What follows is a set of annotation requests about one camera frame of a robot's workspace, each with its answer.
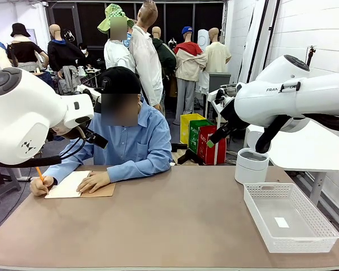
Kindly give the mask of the black tripod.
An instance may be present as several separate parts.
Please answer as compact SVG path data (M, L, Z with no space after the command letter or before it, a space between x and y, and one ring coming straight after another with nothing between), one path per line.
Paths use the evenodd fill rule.
M315 53L316 53L316 48L313 45L311 45L308 48L308 55L307 55L307 61L306 61L306 64L308 66L310 66L312 57L314 56Z

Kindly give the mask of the person's right hand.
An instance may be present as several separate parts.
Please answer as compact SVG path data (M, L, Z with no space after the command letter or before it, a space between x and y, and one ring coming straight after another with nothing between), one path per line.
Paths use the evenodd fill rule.
M49 189L54 184L54 178L51 176L45 176L42 179L35 177L31 180L30 191L34 196L43 196L48 194Z

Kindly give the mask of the green recycling bag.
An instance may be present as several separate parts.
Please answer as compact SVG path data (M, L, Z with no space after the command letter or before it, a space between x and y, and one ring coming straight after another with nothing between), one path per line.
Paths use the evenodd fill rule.
M213 126L214 123L207 119L203 120L191 120L189 122L189 139L188 147L191 151L197 154L199 129L203 126Z

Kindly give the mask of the mannequin black hoodie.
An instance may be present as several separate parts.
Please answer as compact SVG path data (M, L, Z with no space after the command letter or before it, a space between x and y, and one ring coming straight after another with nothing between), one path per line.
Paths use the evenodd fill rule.
M85 55L61 36L60 26L52 24L49 32L53 38L47 46L49 66L54 71L61 95L73 95L81 85L78 65L85 64Z

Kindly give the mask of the person's right forearm blue sleeve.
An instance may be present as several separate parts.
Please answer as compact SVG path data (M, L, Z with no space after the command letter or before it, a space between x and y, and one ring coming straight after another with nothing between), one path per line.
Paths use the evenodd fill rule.
M55 184L59 184L70 173L75 171L79 166L84 164L86 159L93 157L93 144L85 143L79 151L68 158L62 160L60 164L51 165L44 172L45 179L54 179Z

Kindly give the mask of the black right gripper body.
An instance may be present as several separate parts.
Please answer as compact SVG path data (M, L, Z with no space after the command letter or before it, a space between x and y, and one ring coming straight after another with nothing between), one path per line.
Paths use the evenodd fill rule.
M220 128L224 132L232 132L234 130L244 130L250 124L241 120L234 108L234 99L229 101L221 111L221 116L227 121Z

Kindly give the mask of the person torso blue shirt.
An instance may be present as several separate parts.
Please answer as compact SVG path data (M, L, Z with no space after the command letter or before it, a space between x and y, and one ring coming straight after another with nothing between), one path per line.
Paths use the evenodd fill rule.
M94 114L89 125L94 132L108 140L105 149L93 145L95 165L120 165L127 161L150 158L172 158L170 129L164 116L140 100L137 124L134 126L107 126L103 115Z

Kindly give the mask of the mannequin dark green hoodie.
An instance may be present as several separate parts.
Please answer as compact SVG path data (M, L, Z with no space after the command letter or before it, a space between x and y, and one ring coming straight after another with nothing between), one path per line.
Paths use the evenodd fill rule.
M160 39L161 29L159 27L152 28L152 42L157 51L158 58L162 67L162 81L164 86L170 80L176 68L176 55L174 52Z

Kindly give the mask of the masked background person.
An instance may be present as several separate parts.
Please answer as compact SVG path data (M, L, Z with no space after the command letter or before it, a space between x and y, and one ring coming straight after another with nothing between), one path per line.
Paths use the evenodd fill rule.
M92 68L96 68L97 67L97 59L95 58L95 55L93 55L92 53L90 53L88 51L88 47L85 43L79 43L79 49L81 50L81 52L84 54L85 56L85 61L86 61L86 66L87 67L92 67Z

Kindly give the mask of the white round trash can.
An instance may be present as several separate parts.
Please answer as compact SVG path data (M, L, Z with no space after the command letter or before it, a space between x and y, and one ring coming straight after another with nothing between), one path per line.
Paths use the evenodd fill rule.
M260 154L251 148L239 150L234 179L240 184L265 182L269 159L267 153Z

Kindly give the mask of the person's left hand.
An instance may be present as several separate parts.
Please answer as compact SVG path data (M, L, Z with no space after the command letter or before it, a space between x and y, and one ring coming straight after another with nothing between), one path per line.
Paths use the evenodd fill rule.
M107 172L89 172L89 175L78 185L76 191L79 193L93 193L108 184L110 184L110 178Z

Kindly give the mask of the mannequin green checked hat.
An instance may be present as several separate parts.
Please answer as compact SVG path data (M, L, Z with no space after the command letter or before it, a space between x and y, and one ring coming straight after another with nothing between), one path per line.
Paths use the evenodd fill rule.
M106 68L125 67L135 72L136 65L129 44L134 21L128 18L117 4L110 4L105 9L105 19L97 29L107 36L104 47Z

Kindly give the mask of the small white side table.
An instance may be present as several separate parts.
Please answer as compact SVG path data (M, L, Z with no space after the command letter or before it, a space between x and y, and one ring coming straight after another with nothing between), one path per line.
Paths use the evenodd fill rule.
M211 102L213 106L213 111L216 112L217 119L216 119L216 131L209 137L207 141L208 147L212 148L217 145L221 139L225 138L230 130L228 128L228 122L224 117L222 117L221 113L224 110L224 98L218 100L213 100Z

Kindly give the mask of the mannequin black bucket hat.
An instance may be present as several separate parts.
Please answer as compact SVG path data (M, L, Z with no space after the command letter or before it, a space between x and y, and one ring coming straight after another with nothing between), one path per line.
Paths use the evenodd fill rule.
M12 42L8 44L8 58L17 67L28 72L36 73L47 68L49 64L48 55L34 42L30 40L31 35L21 23L12 25Z

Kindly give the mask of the red recycling bag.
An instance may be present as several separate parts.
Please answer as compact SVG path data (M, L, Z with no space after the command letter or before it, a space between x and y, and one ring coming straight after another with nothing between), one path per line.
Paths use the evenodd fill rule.
M205 165L214 165L215 146L208 147L207 141L216 129L217 127L215 125L202 126L199 128L197 155L203 160ZM223 138L218 143L217 164L225 163L226 150L227 142L226 139Z

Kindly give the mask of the person's left forearm blue sleeve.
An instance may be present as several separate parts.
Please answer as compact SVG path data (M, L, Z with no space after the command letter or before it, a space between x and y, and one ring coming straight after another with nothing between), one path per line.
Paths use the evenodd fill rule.
M108 167L107 173L112 183L150 177L169 170L171 162L171 158L150 158L137 162L130 160L120 165Z

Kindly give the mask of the mannequin blue cap red jacket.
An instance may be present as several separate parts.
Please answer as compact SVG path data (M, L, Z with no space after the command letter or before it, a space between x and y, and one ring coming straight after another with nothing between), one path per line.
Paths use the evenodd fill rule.
M176 117L173 122L175 125L180 124L181 115L193 112L195 83L207 63L206 54L197 43L192 42L192 33L192 27L184 27L181 31L184 42L175 47L177 80Z

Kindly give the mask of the mannequin cream shirt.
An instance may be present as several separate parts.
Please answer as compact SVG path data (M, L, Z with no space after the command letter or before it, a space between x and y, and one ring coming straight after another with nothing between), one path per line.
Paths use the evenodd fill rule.
M219 42L218 28L211 28L208 31L208 34L211 42L205 49L205 53L207 55L207 64L205 71L207 73L226 73L226 65L230 61L232 56L229 53L226 45Z

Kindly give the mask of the black cap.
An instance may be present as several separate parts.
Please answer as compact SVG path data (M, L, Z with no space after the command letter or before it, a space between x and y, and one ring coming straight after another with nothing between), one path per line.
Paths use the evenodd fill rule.
M111 67L102 72L98 77L98 86L102 89L102 79L108 77L111 80L111 87L105 94L139 94L141 83L139 76L130 69L118 66Z

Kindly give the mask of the white desk leg frame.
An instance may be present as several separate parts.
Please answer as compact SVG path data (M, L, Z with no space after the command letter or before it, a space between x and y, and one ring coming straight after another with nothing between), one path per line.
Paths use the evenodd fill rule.
M14 175L16 177L16 179L19 182L31 182L32 180L34 180L35 178L39 178L39 176L23 176L21 174L21 170L20 168L14 168L13 169Z

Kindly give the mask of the grey cabinet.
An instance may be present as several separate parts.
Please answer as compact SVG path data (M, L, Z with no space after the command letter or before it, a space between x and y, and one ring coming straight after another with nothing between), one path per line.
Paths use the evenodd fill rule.
M229 84L230 79L230 73L210 73L208 92L213 92L218 90L222 85Z

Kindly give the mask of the yellow recycling bag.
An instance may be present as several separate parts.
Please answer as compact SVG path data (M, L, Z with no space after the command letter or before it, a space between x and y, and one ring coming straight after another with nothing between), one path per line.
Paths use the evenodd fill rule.
M180 142L183 144L188 144L189 123L192 120L205 120L205 118L198 113L191 113L180 116Z

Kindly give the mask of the spiral notebook brown cover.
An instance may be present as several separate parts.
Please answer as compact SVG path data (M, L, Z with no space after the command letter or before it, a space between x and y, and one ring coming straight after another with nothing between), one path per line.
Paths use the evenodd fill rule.
M93 193L88 191L84 193L77 192L76 189L81 181L89 175L90 171L75 171L64 178L58 185L53 186L46 199L56 198L90 198L90 197L106 197L112 196L115 190L115 184L110 183L96 190Z

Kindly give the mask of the tall mannequin white shirt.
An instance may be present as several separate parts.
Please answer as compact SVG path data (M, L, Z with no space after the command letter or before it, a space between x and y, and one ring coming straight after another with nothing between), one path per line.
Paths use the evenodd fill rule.
M137 22L132 28L129 51L134 58L147 103L162 112L162 66L150 34L147 32L157 17L158 10L155 2L145 0L137 14Z

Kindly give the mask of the white perforated plastic basket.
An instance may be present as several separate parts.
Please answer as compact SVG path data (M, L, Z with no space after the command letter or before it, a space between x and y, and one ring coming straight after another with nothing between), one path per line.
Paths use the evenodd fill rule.
M327 253L338 231L293 183L244 184L244 201L270 253ZM279 228L284 217L289 228Z

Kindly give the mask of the white oval fan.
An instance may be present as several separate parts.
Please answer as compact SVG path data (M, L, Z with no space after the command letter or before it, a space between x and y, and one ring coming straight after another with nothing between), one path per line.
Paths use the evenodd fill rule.
M206 47L210 44L210 37L208 30L200 29L198 31L197 44L202 51L205 51Z

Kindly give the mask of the black floor stand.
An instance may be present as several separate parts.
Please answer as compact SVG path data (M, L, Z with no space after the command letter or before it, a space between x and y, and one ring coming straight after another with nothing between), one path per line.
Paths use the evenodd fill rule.
M183 165L190 161L194 164L204 165L204 161L192 150L190 150L187 144L183 143L171 143L172 155L174 162L178 165Z

